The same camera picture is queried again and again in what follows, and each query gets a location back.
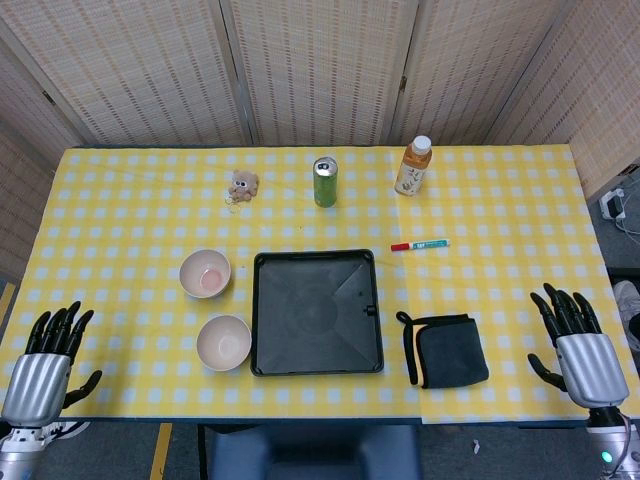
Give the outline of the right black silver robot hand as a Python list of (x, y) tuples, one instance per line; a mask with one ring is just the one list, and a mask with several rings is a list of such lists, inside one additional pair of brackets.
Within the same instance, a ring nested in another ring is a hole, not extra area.
[(567, 393), (586, 409), (613, 408), (629, 396), (617, 353), (599, 324), (589, 301), (580, 293), (568, 294), (549, 283), (543, 285), (543, 299), (532, 292), (531, 300), (539, 310), (554, 347), (560, 371), (546, 368), (530, 353), (528, 362), (545, 383)]

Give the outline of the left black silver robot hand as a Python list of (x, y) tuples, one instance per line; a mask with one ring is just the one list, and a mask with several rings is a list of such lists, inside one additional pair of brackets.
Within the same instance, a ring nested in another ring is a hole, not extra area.
[(68, 389), (84, 331), (94, 316), (91, 309), (80, 313), (80, 307), (75, 301), (54, 313), (46, 311), (34, 323), (2, 406), (1, 416), (11, 427), (45, 427), (97, 387), (103, 375), (100, 370), (92, 372), (81, 387)]

